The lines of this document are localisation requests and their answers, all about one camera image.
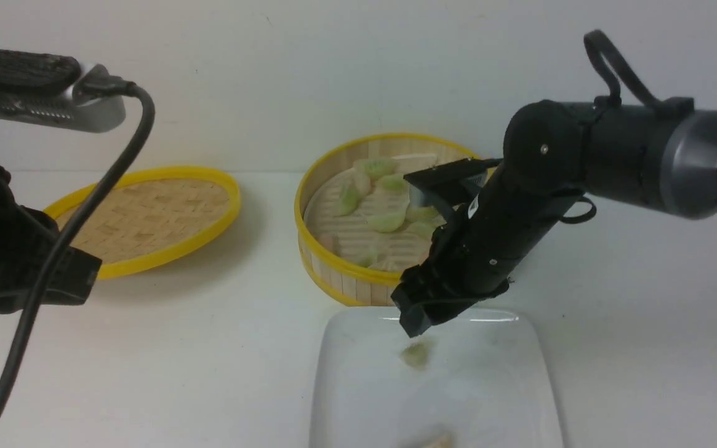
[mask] white backdrop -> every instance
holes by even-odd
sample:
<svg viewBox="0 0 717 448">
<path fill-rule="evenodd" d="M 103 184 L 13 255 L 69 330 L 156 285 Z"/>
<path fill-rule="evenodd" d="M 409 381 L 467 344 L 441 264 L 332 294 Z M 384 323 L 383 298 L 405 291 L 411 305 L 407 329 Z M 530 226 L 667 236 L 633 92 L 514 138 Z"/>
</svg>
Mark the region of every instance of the white backdrop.
<svg viewBox="0 0 717 448">
<path fill-rule="evenodd" d="M 151 92 L 139 167 L 304 170 L 387 131 L 498 154 L 522 105 L 605 93 L 581 42 L 594 28 L 657 96 L 717 108 L 709 0 L 0 0 L 0 47 L 101 62 Z M 0 121 L 0 163 L 103 169 L 128 111 L 106 135 Z"/>
</svg>

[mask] black cable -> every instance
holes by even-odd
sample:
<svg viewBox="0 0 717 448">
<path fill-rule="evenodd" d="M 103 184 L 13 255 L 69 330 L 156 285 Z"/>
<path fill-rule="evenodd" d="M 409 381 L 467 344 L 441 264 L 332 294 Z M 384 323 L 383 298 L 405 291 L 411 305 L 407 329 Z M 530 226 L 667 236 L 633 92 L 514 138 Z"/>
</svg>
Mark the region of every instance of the black cable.
<svg viewBox="0 0 717 448">
<path fill-rule="evenodd" d="M 151 128 L 154 126 L 154 100 L 151 99 L 151 96 L 148 95 L 145 90 L 134 83 L 123 82 L 119 78 L 112 77 L 107 80 L 113 80 L 114 82 L 105 87 L 99 88 L 99 86 L 94 86 L 88 90 L 92 93 L 102 94 L 103 96 L 123 95 L 137 98 L 143 106 L 143 116 L 140 118 L 137 130 L 134 132 L 134 136 L 131 137 L 125 150 L 123 150 L 107 173 L 101 178 L 99 184 L 93 188 L 90 195 L 82 203 L 82 206 L 74 212 L 71 219 L 65 224 L 65 227 L 63 227 L 63 230 L 57 236 L 57 241 L 54 241 L 54 245 L 51 247 L 51 250 L 49 250 L 49 255 L 37 273 L 35 283 L 32 285 L 26 297 L 24 310 L 21 313 L 21 318 L 18 320 L 15 335 L 12 337 L 11 349 L 7 355 L 5 366 L 2 369 L 2 376 L 0 377 L 0 417 L 2 417 L 2 412 L 12 391 L 12 386 L 15 385 L 18 369 L 20 369 L 21 362 L 24 359 L 26 345 L 29 343 L 29 335 L 32 332 L 32 326 L 35 324 L 37 310 L 40 308 L 40 300 L 42 300 L 49 286 L 49 280 L 54 274 L 55 269 L 57 269 L 62 255 L 65 253 L 65 250 L 68 249 L 77 233 L 79 233 L 79 230 L 82 229 L 85 221 L 90 218 L 90 215 L 96 210 L 96 207 L 99 207 L 101 201 L 103 201 L 110 190 L 117 184 L 117 181 L 120 180 L 126 170 L 129 169 L 131 163 L 134 162 L 140 150 L 143 149 L 143 145 L 145 145 L 148 135 L 151 133 Z"/>
</svg>

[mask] white table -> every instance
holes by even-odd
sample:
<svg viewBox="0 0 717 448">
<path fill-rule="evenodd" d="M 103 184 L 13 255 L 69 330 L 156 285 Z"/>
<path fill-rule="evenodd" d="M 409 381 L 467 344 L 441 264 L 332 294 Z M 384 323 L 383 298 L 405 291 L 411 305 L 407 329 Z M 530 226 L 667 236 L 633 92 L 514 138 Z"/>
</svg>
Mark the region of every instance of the white table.
<svg viewBox="0 0 717 448">
<path fill-rule="evenodd" d="M 12 187 L 42 207 L 99 175 L 15 173 Z M 0 447 L 307 446 L 319 339 L 342 306 L 299 262 L 301 175 L 236 177 L 243 209 L 221 238 L 42 309 Z M 717 446 L 717 216 L 597 204 L 494 304 L 535 324 L 567 446 Z M 0 369 L 16 320 L 0 315 Z"/>
</svg>

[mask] bamboo steamer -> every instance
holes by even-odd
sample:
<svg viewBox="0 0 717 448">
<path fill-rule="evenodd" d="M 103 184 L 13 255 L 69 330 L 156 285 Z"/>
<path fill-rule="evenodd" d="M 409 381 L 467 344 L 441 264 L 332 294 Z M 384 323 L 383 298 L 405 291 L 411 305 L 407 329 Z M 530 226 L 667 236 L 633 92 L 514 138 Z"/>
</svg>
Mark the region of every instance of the bamboo steamer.
<svg viewBox="0 0 717 448">
<path fill-rule="evenodd" d="M 378 157 L 396 159 L 398 172 L 407 173 L 476 156 L 454 142 L 432 136 L 384 134 L 347 142 L 309 168 L 295 198 L 302 263 L 322 291 L 347 306 L 393 306 L 390 296 L 402 270 L 418 264 L 430 246 L 429 241 L 411 233 L 379 235 L 367 228 L 363 216 L 404 207 L 408 194 L 384 195 L 376 188 L 352 215 L 333 216 L 333 204 L 352 174 L 353 162 Z M 318 236 L 324 233 L 336 236 L 338 255 L 318 242 Z M 395 272 L 367 269 L 352 262 L 373 246 L 385 252 Z"/>
</svg>

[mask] robotic arm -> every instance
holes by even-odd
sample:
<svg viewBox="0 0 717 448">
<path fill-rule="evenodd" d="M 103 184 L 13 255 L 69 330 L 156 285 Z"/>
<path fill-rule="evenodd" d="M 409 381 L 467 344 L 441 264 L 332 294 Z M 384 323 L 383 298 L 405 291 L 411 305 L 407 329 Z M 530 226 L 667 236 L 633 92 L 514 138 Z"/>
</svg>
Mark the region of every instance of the robotic arm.
<svg viewBox="0 0 717 448">
<path fill-rule="evenodd" d="M 717 212 L 717 111 L 695 110 L 692 98 L 656 99 L 599 30 L 585 46 L 608 96 L 526 105 L 510 120 L 501 161 L 406 176 L 447 219 L 429 257 L 392 293 L 410 337 L 507 291 L 510 272 L 555 223 L 594 216 L 586 193 L 689 219 Z M 619 80 L 641 105 L 621 104 Z M 468 182 L 496 164 L 482 188 Z M 566 218 L 578 201 L 590 212 Z"/>
</svg>

